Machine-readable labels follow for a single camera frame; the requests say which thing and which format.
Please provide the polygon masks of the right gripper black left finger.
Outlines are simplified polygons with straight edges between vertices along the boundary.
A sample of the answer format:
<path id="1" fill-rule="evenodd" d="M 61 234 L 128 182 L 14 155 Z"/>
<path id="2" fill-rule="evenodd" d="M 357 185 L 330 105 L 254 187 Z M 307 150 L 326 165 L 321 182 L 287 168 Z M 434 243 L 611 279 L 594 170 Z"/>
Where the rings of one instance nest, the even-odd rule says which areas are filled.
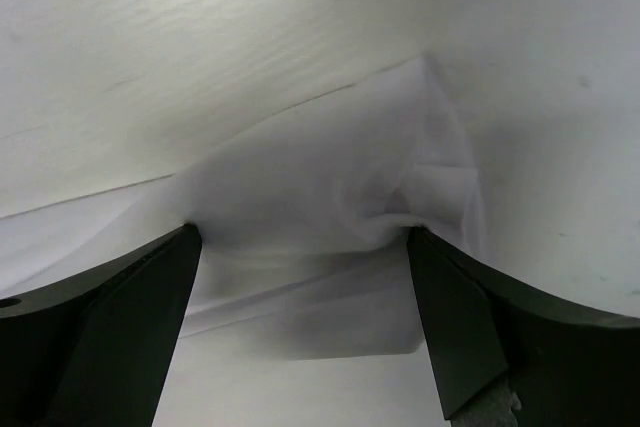
<path id="1" fill-rule="evenodd" d="M 184 225 L 1 301 L 4 426 L 150 426 L 202 249 Z"/>

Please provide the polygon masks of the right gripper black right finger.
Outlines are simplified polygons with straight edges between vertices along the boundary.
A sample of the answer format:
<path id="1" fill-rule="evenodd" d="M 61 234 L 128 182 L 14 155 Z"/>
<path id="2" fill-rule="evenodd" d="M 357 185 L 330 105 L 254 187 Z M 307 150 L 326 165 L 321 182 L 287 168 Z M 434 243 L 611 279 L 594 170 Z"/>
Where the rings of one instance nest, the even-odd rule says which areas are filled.
<path id="1" fill-rule="evenodd" d="M 454 426 L 635 426 L 639 321 L 548 294 L 424 228 L 407 240 L 444 418 Z"/>

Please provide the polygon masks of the white t-shirt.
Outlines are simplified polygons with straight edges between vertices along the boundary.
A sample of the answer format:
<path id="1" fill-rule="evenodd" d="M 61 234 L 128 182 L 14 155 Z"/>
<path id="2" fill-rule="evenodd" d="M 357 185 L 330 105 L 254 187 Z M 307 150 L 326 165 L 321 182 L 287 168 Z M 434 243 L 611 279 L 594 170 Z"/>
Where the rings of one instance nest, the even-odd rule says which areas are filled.
<path id="1" fill-rule="evenodd" d="M 406 237 L 482 256 L 479 173 L 424 55 L 279 113 L 165 179 L 1 222 L 1 290 L 33 290 L 181 225 L 203 247 L 181 333 L 252 356 L 396 355 L 423 342 Z"/>

